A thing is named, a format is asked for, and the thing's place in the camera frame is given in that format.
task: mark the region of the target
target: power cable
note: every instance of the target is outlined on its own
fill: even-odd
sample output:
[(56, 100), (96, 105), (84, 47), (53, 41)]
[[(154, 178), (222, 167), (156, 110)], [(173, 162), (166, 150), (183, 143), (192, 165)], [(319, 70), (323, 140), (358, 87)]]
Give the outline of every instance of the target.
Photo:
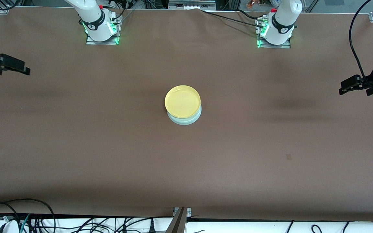
[(351, 26), (349, 26), (349, 45), (351, 46), (351, 50), (352, 50), (352, 53), (354, 54), (354, 57), (356, 59), (356, 63), (358, 64), (359, 70), (361, 71), (362, 78), (373, 89), (373, 85), (371, 85), (369, 83), (367, 77), (364, 74), (364, 70), (362, 69), (361, 62), (359, 61), (358, 55), (356, 54), (355, 49), (354, 49), (354, 45), (352, 44), (352, 27), (354, 25), (355, 19), (358, 16), (359, 12), (362, 10), (362, 8), (364, 8), (364, 6), (366, 6), (370, 1), (372, 1), (372, 0), (367, 0), (366, 2), (364, 2), (364, 4), (362, 4), (362, 6), (360, 6), (358, 11), (355, 13), (354, 17), (352, 18)]
[(257, 27), (257, 28), (263, 28), (262, 25), (255, 25), (255, 24), (250, 24), (250, 23), (247, 23), (247, 22), (243, 22), (243, 21), (239, 21), (239, 20), (236, 20), (236, 19), (231, 19), (231, 18), (228, 18), (228, 17), (225, 17), (225, 16), (222, 16), (222, 15), (217, 15), (217, 14), (214, 14), (214, 13), (211, 13), (211, 12), (206, 12), (206, 11), (202, 11), (202, 12), (205, 12), (209, 15), (214, 15), (214, 16), (218, 16), (218, 17), (221, 17), (221, 18), (224, 18), (224, 19), (229, 19), (229, 20), (232, 20), (232, 21), (235, 21), (235, 22), (239, 22), (239, 23), (242, 23), (242, 24), (245, 24), (245, 25), (251, 25), (253, 27)]
[(245, 16), (249, 17), (250, 19), (257, 19), (257, 17), (253, 17), (253, 16), (247, 14), (246, 12), (244, 12), (244, 11), (241, 10), (241, 9), (237, 9), (237, 10), (235, 10), (235, 11), (238, 11), (238, 12), (243, 13)]
[[(348, 227), (348, 224), (349, 224), (349, 221), (346, 222), (345, 226), (343, 227), (343, 230), (342, 230), (342, 233), (345, 233), (345, 230), (346, 230), (346, 227)], [(312, 233), (318, 233), (315, 231), (315, 227), (317, 227), (317, 229), (319, 229), (319, 232), (322, 233), (322, 230), (320, 229), (320, 227), (316, 224), (313, 224), (311, 226), (311, 230), (312, 230)]]
[(294, 220), (291, 221), (289, 227), (287, 228), (286, 233), (289, 233), (289, 232), (290, 232), (290, 228), (291, 228), (291, 226), (293, 225), (293, 223), (294, 223)]
[(141, 221), (149, 220), (149, 219), (152, 219), (152, 218), (168, 218), (168, 216), (144, 218), (144, 219), (140, 219), (140, 220), (134, 221), (134, 222), (132, 222), (130, 224), (127, 224), (127, 225), (126, 224), (122, 224), (114, 233), (120, 233), (120, 232), (122, 232), (123, 230), (120, 230), (120, 228), (123, 227), (123, 226), (129, 227), (129, 226), (131, 226), (133, 224), (139, 223)]
[(6, 201), (6, 202), (0, 202), (0, 205), (6, 205), (6, 206), (8, 206), (14, 212), (14, 214), (16, 215), (16, 217), (18, 217), (18, 215), (15, 212), (15, 210), (10, 205), (8, 205), (8, 203), (10, 203), (10, 202), (21, 202), (21, 201), (33, 201), (33, 202), (39, 202), (39, 203), (45, 205), (49, 209), (49, 211), (50, 211), (50, 213), (51, 213), (51, 215), (53, 217), (54, 227), (56, 227), (56, 217), (54, 216), (53, 209), (51, 208), (50, 205), (48, 205), (46, 202), (43, 202), (41, 200), (34, 199), (34, 198), (21, 198), (21, 199), (9, 200), (9, 201)]

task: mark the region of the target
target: wire bundle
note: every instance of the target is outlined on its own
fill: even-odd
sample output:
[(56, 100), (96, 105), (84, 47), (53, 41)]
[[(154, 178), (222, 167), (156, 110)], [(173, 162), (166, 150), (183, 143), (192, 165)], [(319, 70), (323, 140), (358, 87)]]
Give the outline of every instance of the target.
[[(24, 218), (24, 215), (20, 216), (15, 211), (15, 209), (12, 208), (12, 206), (9, 204), (11, 202), (22, 202), (22, 201), (38, 202), (38, 203), (45, 205), (49, 209), (50, 214), (52, 215), (52, 218), (50, 220), (54, 222), (53, 227), (45, 226), (43, 222), (43, 220), (45, 219), (42, 218), (38, 214), (35, 214), (37, 218), (34, 218), (34, 220), (31, 219), (32, 217), (31, 214), (26, 215), (25, 218)], [(123, 224), (120, 225), (119, 227), (117, 226), (117, 219), (114, 218), (115, 226), (111, 227), (111, 226), (105, 225), (104, 222), (106, 222), (109, 219), (113, 219), (113, 218), (105, 218), (101, 222), (95, 223), (93, 222), (93, 220), (95, 220), (96, 218), (92, 217), (92, 218), (89, 218), (87, 221), (85, 221), (84, 224), (82, 224), (81, 226), (67, 228), (67, 227), (58, 227), (56, 225), (56, 218), (55, 218), (54, 212), (52, 208), (50, 207), (50, 205), (48, 205), (46, 202), (43, 202), (37, 199), (32, 199), (32, 198), (23, 198), (23, 199), (10, 200), (6, 202), (0, 202), (0, 205), (5, 205), (12, 211), (13, 219), (10, 221), (15, 221), (17, 223), (18, 230), (20, 233), (23, 233), (23, 232), (25, 233), (55, 233), (56, 229), (65, 229), (65, 230), (75, 229), (73, 232), (70, 232), (70, 233), (80, 233), (80, 232), (84, 233), (87, 231), (89, 231), (89, 233), (127, 233), (128, 231), (136, 231), (138, 233), (141, 233), (138, 230), (127, 229), (127, 227), (130, 227), (131, 225), (139, 223), (141, 221), (151, 220), (153, 218), (167, 218), (167, 216), (158, 216), (158, 217), (151, 217), (151, 218), (143, 218), (143, 219), (136, 220), (133, 222), (130, 222), (131, 220), (133, 220), (133, 218), (125, 218)]]
[[(240, 10), (240, 9), (237, 9), (235, 11), (238, 11), (238, 12), (241, 12), (243, 13), (246, 17), (250, 18), (250, 19), (257, 19), (257, 17), (252, 17), (250, 16), (249, 14), (247, 14), (246, 12)], [(226, 16), (222, 16), (222, 15), (217, 15), (217, 14), (214, 14), (214, 13), (211, 13), (211, 12), (207, 12), (207, 11), (203, 11), (204, 13), (207, 13), (209, 15), (214, 15), (214, 16), (218, 16), (220, 18), (224, 18), (224, 19), (228, 19), (228, 20), (231, 20), (231, 21), (235, 21), (235, 22), (239, 22), (239, 23), (242, 23), (242, 24), (245, 24), (245, 25), (251, 25), (251, 26), (254, 26), (254, 27), (257, 27), (257, 28), (263, 28), (263, 26), (261, 25), (255, 25), (255, 24), (250, 24), (250, 23), (247, 23), (247, 22), (243, 22), (243, 21), (240, 21), (240, 20), (236, 20), (236, 19), (232, 19), (232, 18), (228, 18)]]

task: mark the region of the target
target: yellow lid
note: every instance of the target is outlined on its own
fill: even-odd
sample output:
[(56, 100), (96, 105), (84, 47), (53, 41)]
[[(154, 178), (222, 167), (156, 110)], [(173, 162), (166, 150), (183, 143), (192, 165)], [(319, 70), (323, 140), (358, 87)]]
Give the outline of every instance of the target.
[(198, 92), (189, 86), (176, 86), (165, 97), (166, 110), (177, 118), (188, 118), (194, 115), (201, 106)]

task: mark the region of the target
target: brown table surface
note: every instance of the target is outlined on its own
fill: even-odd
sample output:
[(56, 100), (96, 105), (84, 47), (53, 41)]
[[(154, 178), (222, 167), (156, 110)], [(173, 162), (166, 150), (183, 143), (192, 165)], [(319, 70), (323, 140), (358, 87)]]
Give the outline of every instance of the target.
[[(338, 94), (359, 73), (352, 16), (302, 14), (291, 49), (259, 49), (251, 26), (199, 10), (135, 11), (118, 46), (85, 45), (74, 9), (10, 10), (0, 53), (31, 75), (0, 76), (0, 200), (38, 198), (58, 214), (189, 206), (202, 218), (373, 221), (373, 97)], [(366, 15), (353, 37), (369, 73)], [(189, 126), (164, 107), (181, 84), (202, 99)]]

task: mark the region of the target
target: cable connector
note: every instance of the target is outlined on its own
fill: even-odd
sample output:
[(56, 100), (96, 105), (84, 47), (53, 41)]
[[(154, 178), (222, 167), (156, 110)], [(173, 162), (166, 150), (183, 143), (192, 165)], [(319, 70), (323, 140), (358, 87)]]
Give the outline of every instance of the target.
[(0, 233), (3, 233), (5, 226), (6, 226), (6, 224), (3, 224), (3, 225), (0, 227)]
[(123, 223), (122, 233), (128, 233), (128, 231), (126, 229), (126, 223)]
[(151, 227), (149, 228), (149, 232), (148, 233), (156, 233), (156, 231), (155, 231), (155, 225), (153, 223), (153, 218), (151, 219)]

